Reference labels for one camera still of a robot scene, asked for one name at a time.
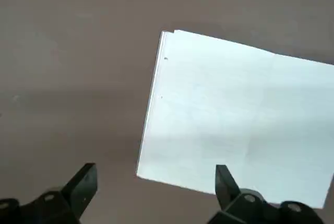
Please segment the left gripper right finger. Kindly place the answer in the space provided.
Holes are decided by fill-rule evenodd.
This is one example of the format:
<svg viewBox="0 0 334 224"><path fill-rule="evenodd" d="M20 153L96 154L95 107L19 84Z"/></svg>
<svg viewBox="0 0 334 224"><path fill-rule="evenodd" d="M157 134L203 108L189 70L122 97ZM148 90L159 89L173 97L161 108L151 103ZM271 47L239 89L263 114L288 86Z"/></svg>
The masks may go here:
<svg viewBox="0 0 334 224"><path fill-rule="evenodd" d="M274 206L257 191L242 191L226 165L217 165L215 192L221 207L209 223L322 223L309 206L284 201Z"/></svg>

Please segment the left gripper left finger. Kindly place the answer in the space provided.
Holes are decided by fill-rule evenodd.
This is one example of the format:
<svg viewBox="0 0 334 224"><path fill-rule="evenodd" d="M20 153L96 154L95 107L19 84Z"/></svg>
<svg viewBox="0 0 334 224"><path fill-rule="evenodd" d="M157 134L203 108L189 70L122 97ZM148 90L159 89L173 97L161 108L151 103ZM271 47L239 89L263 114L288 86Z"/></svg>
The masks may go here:
<svg viewBox="0 0 334 224"><path fill-rule="evenodd" d="M97 189L96 164L86 163L63 188L47 191L28 204L1 199L1 223L80 223Z"/></svg>

